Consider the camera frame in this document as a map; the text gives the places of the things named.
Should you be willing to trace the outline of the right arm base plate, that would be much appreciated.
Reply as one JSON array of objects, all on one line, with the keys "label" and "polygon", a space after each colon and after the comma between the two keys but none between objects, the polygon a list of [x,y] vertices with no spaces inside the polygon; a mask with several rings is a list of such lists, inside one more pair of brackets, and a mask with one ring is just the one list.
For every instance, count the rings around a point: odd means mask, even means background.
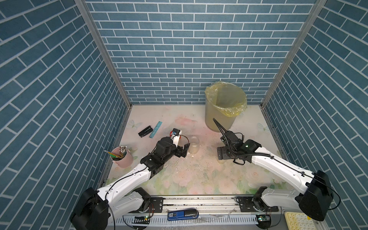
[{"label": "right arm base plate", "polygon": [[277,206],[269,207],[260,198],[237,196],[235,201],[238,203],[241,212],[279,212]]}]

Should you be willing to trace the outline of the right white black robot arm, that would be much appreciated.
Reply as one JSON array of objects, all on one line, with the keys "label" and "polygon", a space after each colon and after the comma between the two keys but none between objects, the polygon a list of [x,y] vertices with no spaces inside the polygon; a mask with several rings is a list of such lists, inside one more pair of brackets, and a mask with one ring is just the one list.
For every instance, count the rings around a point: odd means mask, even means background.
[{"label": "right white black robot arm", "polygon": [[232,131],[223,131],[221,134],[224,146],[217,148],[219,160],[232,160],[235,164],[238,160],[252,163],[293,187],[291,190],[260,187],[252,198],[257,211],[285,207],[298,209],[316,221],[325,220],[335,194],[326,173],[300,168],[271,153],[256,141],[243,141]]}]

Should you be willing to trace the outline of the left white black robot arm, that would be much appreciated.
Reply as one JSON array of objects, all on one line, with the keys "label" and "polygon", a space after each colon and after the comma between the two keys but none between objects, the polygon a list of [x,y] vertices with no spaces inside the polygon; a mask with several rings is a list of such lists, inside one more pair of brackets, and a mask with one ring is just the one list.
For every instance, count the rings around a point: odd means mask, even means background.
[{"label": "left white black robot arm", "polygon": [[148,155],[126,175],[112,184],[97,190],[86,189],[79,197],[70,215],[70,222],[77,230],[104,230],[114,212],[127,214],[141,209],[149,194],[139,187],[158,174],[173,156],[186,157],[190,146],[179,146],[180,136],[164,137]]}]

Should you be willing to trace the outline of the white lidded rice jar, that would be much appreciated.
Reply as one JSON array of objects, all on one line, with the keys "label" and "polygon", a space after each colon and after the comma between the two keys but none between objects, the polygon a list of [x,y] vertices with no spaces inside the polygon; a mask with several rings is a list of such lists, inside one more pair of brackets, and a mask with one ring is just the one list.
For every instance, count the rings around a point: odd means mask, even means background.
[{"label": "white lidded rice jar", "polygon": [[227,160],[221,160],[221,159],[217,159],[217,162],[219,164],[225,164],[227,162]]}]

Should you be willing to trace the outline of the clear rice jar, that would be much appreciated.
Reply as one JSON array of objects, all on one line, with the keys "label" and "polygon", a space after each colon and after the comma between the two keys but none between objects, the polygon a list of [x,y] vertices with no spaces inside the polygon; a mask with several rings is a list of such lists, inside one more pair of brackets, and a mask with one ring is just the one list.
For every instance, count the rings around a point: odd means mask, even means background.
[{"label": "clear rice jar", "polygon": [[190,154],[197,154],[200,149],[200,141],[197,136],[191,136],[189,138],[190,146],[189,146],[189,153]]}]

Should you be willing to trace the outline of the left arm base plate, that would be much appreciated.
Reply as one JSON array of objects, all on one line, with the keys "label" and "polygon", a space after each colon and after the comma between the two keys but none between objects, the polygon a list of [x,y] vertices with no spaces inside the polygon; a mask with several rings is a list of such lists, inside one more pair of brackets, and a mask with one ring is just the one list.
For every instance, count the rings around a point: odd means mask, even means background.
[{"label": "left arm base plate", "polygon": [[150,199],[144,199],[141,207],[134,211],[135,213],[162,213],[163,210],[163,197],[150,197]]}]

